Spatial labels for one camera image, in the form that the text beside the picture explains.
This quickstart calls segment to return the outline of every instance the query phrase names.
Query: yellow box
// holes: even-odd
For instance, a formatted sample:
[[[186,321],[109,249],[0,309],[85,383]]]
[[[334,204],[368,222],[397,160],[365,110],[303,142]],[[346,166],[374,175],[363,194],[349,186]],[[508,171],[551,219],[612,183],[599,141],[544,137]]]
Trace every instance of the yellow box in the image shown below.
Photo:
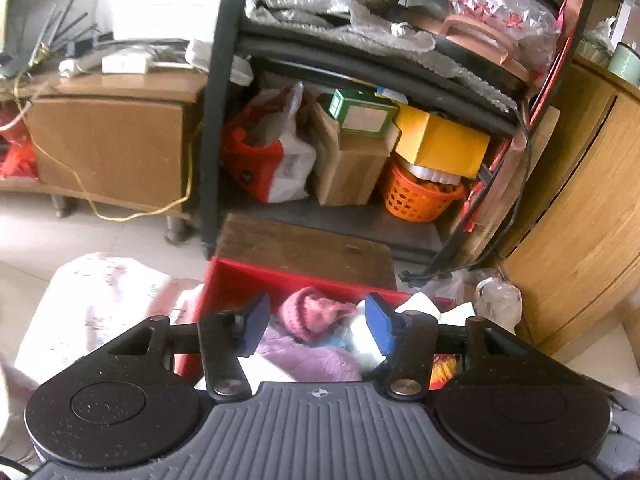
[[[416,166],[475,178],[489,145],[487,134],[398,103],[396,153]]]

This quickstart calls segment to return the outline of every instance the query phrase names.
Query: green cup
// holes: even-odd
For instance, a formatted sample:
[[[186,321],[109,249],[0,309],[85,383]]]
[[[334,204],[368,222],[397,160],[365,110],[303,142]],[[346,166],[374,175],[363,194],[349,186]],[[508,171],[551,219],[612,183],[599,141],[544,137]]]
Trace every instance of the green cup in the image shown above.
[[[608,70],[634,86],[640,84],[640,56],[628,44],[618,44]]]

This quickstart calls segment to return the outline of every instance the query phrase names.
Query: metal screw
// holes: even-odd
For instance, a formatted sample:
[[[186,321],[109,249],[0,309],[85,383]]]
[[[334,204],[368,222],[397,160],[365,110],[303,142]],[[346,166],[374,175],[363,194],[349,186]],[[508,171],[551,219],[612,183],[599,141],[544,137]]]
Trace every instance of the metal screw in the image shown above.
[[[219,379],[213,385],[213,390],[224,396],[237,395],[242,392],[244,384],[238,379]]]
[[[422,387],[413,379],[398,379],[391,384],[391,391],[396,395],[411,396],[419,394]]]

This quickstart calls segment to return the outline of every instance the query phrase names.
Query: purple towel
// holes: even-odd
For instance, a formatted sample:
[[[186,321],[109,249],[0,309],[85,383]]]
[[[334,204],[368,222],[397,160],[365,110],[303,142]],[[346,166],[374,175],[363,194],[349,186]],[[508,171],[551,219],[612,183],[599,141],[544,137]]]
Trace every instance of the purple towel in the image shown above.
[[[282,335],[272,326],[264,331],[258,354],[282,368],[301,383],[359,381],[360,372],[354,357],[342,348],[310,348]]]

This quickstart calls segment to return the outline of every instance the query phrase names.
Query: orange basket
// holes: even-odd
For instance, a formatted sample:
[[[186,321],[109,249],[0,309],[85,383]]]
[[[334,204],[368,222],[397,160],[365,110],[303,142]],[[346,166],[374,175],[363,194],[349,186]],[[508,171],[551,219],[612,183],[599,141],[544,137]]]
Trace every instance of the orange basket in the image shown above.
[[[462,184],[436,184],[422,182],[393,161],[386,170],[380,191],[386,209],[394,216],[409,222],[432,222],[454,200],[464,197]]]

